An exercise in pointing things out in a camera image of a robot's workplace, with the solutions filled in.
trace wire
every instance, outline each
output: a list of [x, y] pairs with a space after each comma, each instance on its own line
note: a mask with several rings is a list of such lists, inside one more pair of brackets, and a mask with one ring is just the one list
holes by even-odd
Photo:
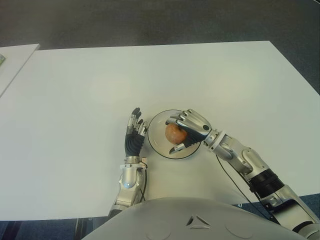
[[143, 201], [146, 201], [145, 196], [144, 196], [144, 193], [142, 192], [141, 188], [140, 188], [140, 192], [141, 192], [141, 195], [142, 195], [142, 197], [143, 197]]
[[143, 199], [144, 201], [146, 201], [146, 199], [145, 199], [145, 193], [146, 193], [146, 187], [147, 187], [147, 168], [148, 168], [148, 165], [147, 165], [145, 162], [141, 161], [140, 163], [143, 163], [143, 164], [145, 165], [145, 170], [144, 170], [145, 175], [144, 175], [143, 191], [142, 191], [141, 188], [140, 188], [141, 198], [140, 198], [139, 203], [142, 202], [142, 199]]
[[249, 198], [247, 198], [247, 196], [244, 194], [243, 191], [241, 191], [241, 189], [238, 187], [238, 185], [235, 183], [235, 181], [232, 179], [232, 177], [227, 173], [227, 171], [225, 170], [224, 166], [221, 164], [220, 159], [218, 158], [218, 155], [216, 154], [216, 159], [218, 160], [221, 168], [223, 169], [223, 171], [225, 172], [225, 174], [227, 174], [227, 176], [230, 178], [230, 180], [233, 182], [233, 184], [236, 186], [236, 188], [240, 191], [240, 193], [242, 193], [242, 195], [245, 197], [245, 199], [262, 215], [264, 216], [266, 219], [268, 219], [268, 217], [266, 215], [264, 215], [250, 200]]

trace transparent bowl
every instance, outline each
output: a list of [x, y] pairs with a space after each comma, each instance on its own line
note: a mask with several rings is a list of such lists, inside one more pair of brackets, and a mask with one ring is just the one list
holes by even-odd
[[193, 154], [200, 146], [200, 142], [193, 144], [181, 151], [169, 154], [170, 149], [175, 145], [169, 142], [166, 138], [166, 120], [171, 116], [179, 112], [179, 110], [166, 110], [158, 113], [151, 120], [148, 129], [148, 139], [151, 147], [161, 156], [168, 159], [183, 159]]

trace gray carpet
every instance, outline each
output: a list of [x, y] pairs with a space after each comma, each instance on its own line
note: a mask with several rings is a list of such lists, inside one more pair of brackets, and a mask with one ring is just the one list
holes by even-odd
[[[0, 0], [0, 47], [265, 40], [320, 93], [320, 5], [313, 0]], [[320, 194], [302, 199], [319, 217]], [[24, 221], [16, 239], [71, 240], [75, 224], [75, 219]], [[0, 222], [0, 237], [6, 225]]]

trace white tabletop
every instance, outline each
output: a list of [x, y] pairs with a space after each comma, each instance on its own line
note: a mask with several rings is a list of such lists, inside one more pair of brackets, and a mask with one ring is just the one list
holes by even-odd
[[39, 44], [0, 47], [5, 61], [0, 65], [0, 97]]
[[[147, 120], [193, 108], [298, 195], [319, 193], [320, 97], [270, 42], [39, 50], [0, 100], [0, 220], [107, 215], [137, 106]], [[147, 199], [245, 202], [203, 145], [172, 160], [146, 140], [142, 155]]]

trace red apple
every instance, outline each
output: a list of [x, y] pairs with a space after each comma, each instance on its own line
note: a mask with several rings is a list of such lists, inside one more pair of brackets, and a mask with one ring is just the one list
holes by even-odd
[[180, 144], [186, 139], [187, 132], [178, 125], [169, 123], [165, 128], [165, 137], [172, 144]]

